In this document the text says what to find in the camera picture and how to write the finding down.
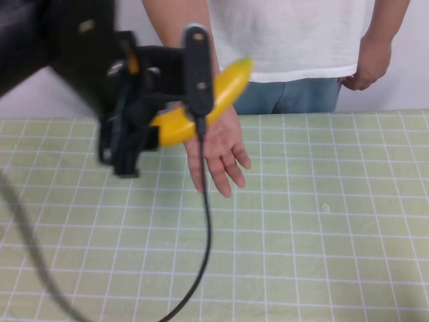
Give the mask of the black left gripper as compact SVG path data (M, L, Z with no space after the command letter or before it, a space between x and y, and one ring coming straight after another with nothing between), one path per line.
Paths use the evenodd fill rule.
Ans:
M136 39L131 31L116 35L123 56L108 71L116 88L115 107L99 119L97 156L119 178L137 178L139 152L156 151L160 146L160 128L150 124L167 109L170 100L161 95L137 100L140 75Z

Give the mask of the person's left hand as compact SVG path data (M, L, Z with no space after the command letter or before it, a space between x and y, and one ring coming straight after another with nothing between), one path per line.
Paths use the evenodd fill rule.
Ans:
M356 72L341 83L352 91L364 91L385 75L391 61L391 44L364 43Z

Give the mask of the person's right hand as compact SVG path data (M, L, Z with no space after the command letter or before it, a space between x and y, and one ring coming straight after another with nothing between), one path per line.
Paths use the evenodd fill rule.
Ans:
M251 168L251 159L245 149L241 123L234 107L229 107L204 136L204 159L218 192L225 198L231 196L230 181L238 187L245 186L242 168Z

